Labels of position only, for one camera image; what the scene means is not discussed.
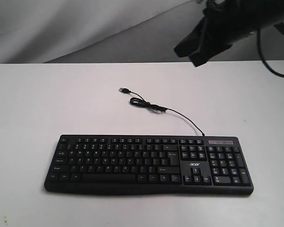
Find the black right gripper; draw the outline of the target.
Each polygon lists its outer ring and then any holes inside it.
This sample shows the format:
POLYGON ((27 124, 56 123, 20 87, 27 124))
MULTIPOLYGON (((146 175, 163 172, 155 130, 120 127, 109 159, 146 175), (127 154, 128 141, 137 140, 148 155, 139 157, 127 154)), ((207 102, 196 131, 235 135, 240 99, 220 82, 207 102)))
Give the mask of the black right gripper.
POLYGON ((284 0, 208 0, 203 15, 174 48, 179 58, 188 57, 195 67, 259 29, 275 26, 284 34, 284 0))

